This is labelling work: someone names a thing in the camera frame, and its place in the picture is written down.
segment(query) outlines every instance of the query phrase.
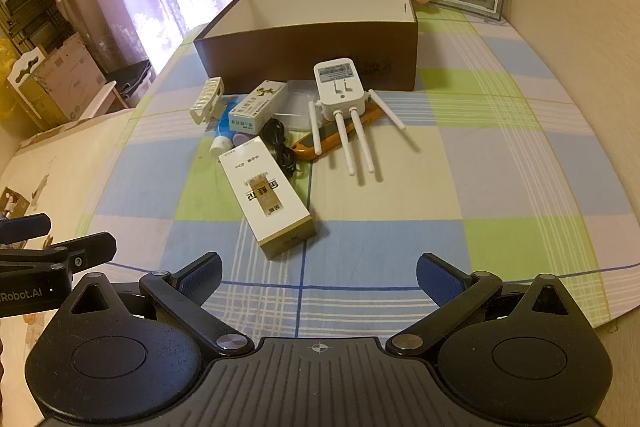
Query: white antenna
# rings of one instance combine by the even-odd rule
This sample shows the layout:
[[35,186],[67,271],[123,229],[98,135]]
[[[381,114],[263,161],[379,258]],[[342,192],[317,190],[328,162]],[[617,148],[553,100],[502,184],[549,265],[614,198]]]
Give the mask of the white antenna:
[[309,102],[309,118],[311,121],[311,131],[314,138],[314,151],[316,155],[322,154],[322,144],[320,142],[318,118],[316,117],[315,107],[318,105],[322,107],[322,115],[325,120],[335,120],[349,175],[354,176],[356,170],[353,164],[353,155],[351,155],[351,145],[349,143],[349,137],[347,136],[347,129],[344,124],[345,113],[347,113],[351,121],[353,121],[353,126],[360,140],[362,153],[367,163],[367,171],[373,174],[376,171],[376,167],[371,157],[371,151],[367,143],[367,137],[364,134],[364,129],[362,128],[362,122],[360,121],[360,115],[365,111],[365,103],[367,100],[371,98],[376,102],[380,106],[380,109],[386,113],[398,128],[405,130],[406,126],[373,89],[369,89],[367,93],[364,92],[355,64],[353,64],[350,58],[338,58],[337,60],[320,62],[315,65],[314,74],[316,76],[320,100],[315,104]]

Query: brown box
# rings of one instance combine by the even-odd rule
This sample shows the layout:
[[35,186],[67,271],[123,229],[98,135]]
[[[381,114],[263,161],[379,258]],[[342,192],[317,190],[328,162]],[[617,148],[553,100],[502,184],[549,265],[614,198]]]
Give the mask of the brown box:
[[105,83],[77,33],[53,51],[33,73],[33,80],[68,120],[77,120]]
[[350,58],[365,89],[413,90],[418,22],[411,0],[234,0],[194,40],[226,94],[264,80],[313,80]]

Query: bed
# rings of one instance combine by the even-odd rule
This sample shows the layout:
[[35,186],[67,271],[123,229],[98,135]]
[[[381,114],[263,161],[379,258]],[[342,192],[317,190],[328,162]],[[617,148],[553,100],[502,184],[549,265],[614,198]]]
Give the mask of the bed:
[[[366,130],[377,174],[357,140],[356,178],[339,149],[296,174],[312,240],[272,262],[257,246],[209,156],[212,126],[189,115],[207,78],[193,35],[101,143],[102,169],[83,184],[82,208],[65,207],[61,236],[111,232],[118,253],[100,270],[114,282],[217,251],[223,283],[204,308],[254,340],[384,341],[435,309],[415,280],[425,251],[508,282],[555,273],[594,327],[638,306],[638,221],[553,73],[507,22],[433,6],[417,16],[415,90],[380,93],[406,134],[386,118]],[[58,226],[59,209],[46,208]]]
[[[49,215],[55,242],[76,237],[82,214],[95,197],[94,187],[100,186],[100,179],[108,176],[119,156],[118,140],[133,113],[124,110],[36,135],[33,143],[24,142],[11,159],[0,185],[36,200],[28,213]],[[38,187],[40,195],[33,198]],[[39,249],[44,239],[32,239],[26,248]],[[24,381],[24,360],[53,314],[0,319],[5,370],[0,384],[4,398],[0,425],[4,427],[31,427],[42,419]]]

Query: cardboard box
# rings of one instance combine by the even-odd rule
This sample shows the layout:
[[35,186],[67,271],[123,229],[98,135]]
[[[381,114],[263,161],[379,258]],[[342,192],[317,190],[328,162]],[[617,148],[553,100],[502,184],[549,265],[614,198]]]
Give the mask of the cardboard box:
[[15,91],[15,87],[10,82],[7,83],[7,86],[10,86],[10,89],[14,91],[15,100],[40,130],[49,130],[70,121],[60,110],[55,100],[34,80],[32,75],[25,79],[19,89],[24,98],[29,100],[35,112],[31,110],[31,107],[24,101],[23,97]]
[[258,134],[287,98],[287,84],[265,80],[229,111],[229,129]]
[[318,62],[343,57],[365,89],[413,90],[418,22],[411,0],[234,0],[194,45],[226,94],[314,80]]
[[0,194],[0,212],[4,218],[22,217],[27,213],[29,201],[15,190],[5,187]]
[[260,137],[224,153],[220,163],[269,259],[316,235],[309,211]]
[[[105,83],[102,71],[77,33],[33,70],[31,77],[51,97],[67,121],[77,120]],[[47,110],[57,112],[55,108],[47,107]]]

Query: crosshair marking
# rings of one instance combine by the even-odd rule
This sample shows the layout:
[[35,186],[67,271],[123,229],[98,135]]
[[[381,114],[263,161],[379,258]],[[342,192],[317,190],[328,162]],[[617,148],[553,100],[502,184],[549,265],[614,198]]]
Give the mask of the crosshair marking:
[[320,353],[324,353],[327,349],[331,349],[331,347],[323,344],[322,342],[318,342],[317,344],[311,346],[309,349],[313,349],[319,355]]

